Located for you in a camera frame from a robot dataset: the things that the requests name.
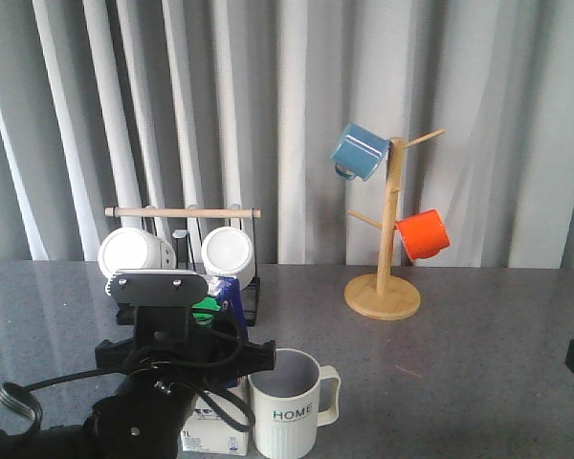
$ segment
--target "wooden mug stand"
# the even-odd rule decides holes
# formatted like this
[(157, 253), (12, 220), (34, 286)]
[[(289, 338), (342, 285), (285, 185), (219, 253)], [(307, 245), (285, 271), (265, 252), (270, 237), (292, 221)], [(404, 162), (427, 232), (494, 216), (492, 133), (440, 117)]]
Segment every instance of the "wooden mug stand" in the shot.
[(411, 142), (402, 138), (391, 139), (383, 223), (375, 222), (353, 210), (348, 212), (381, 230), (377, 272), (355, 277), (344, 288), (346, 304), (364, 316), (379, 320), (399, 320), (413, 316), (421, 305), (419, 291), (405, 279), (391, 275), (398, 194), (402, 185), (402, 165), (406, 150), (443, 133), (444, 129), (439, 129)]

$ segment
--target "mug handle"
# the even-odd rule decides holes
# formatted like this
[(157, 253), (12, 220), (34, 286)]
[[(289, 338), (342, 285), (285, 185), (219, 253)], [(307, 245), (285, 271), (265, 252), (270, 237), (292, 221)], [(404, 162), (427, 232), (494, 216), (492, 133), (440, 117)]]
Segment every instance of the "mug handle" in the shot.
[(338, 419), (340, 411), (338, 409), (338, 398), (341, 392), (341, 377), (332, 365), (325, 365), (321, 367), (320, 380), (334, 380), (332, 384), (332, 404), (325, 411), (319, 413), (317, 426), (327, 426), (332, 424)]
[(334, 163), (334, 170), (336, 170), (336, 173), (346, 180), (353, 180), (355, 177), (357, 177), (355, 174), (347, 174), (342, 169), (340, 169), (336, 163)]

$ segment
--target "white cup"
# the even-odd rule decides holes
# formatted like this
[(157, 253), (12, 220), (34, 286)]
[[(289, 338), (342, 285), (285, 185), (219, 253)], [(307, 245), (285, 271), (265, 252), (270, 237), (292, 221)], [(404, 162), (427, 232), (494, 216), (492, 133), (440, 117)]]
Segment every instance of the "white cup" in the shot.
[(119, 228), (102, 241), (98, 263), (104, 277), (117, 270), (172, 270), (176, 253), (164, 239), (140, 228)]
[(202, 242), (201, 254), (207, 274), (237, 277), (240, 290), (254, 277), (253, 242), (240, 229), (221, 227), (211, 231)]
[[(333, 380), (332, 402), (319, 412), (320, 383)], [(276, 349), (272, 371), (249, 376), (257, 450), (271, 459), (297, 459), (310, 452), (317, 427), (338, 419), (341, 377), (297, 349)]]

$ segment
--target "green object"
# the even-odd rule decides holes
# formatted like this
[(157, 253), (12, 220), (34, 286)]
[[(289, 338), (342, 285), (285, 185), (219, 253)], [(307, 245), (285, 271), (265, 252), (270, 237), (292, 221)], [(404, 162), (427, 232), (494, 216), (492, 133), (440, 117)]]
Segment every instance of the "green object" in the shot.
[[(217, 303), (217, 300), (212, 296), (207, 296), (199, 303), (193, 305), (194, 311), (200, 311), (201, 309), (206, 309), (208, 311), (221, 311), (221, 306)], [(200, 325), (211, 325), (212, 324), (212, 314), (206, 314), (202, 312), (194, 312), (193, 316)]]

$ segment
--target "wooden dowel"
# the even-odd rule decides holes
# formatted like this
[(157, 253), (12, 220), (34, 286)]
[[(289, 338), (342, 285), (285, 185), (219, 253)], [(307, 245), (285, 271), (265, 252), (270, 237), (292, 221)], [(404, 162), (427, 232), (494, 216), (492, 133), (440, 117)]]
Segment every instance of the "wooden dowel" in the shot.
[(372, 225), (374, 228), (378, 228), (379, 230), (383, 229), (383, 225), (381, 223), (377, 222), (376, 220), (372, 220), (369, 217), (366, 217), (365, 215), (361, 214), (360, 212), (356, 212), (355, 210), (349, 210), (348, 214), (353, 215), (355, 218), (359, 218), (363, 222), (366, 222), (369, 225)]
[(259, 208), (105, 208), (107, 217), (261, 218)]
[(397, 191), (402, 186), (402, 164), (404, 162), (405, 142), (402, 138), (391, 139), (389, 157), (389, 175), (385, 184), (385, 202), (383, 206), (383, 226), (379, 248), (379, 266), (376, 273), (376, 295), (383, 296), (391, 276), (391, 258), (393, 258), (393, 236), (398, 208)]
[(416, 145), (417, 143), (428, 141), (429, 139), (433, 139), (434, 137), (439, 136), (440, 134), (444, 134), (444, 129), (438, 129), (437, 131), (430, 132), (429, 134), (421, 136), (415, 139), (414, 141), (410, 141), (406, 145), (404, 145), (404, 148), (410, 148), (411, 146)]

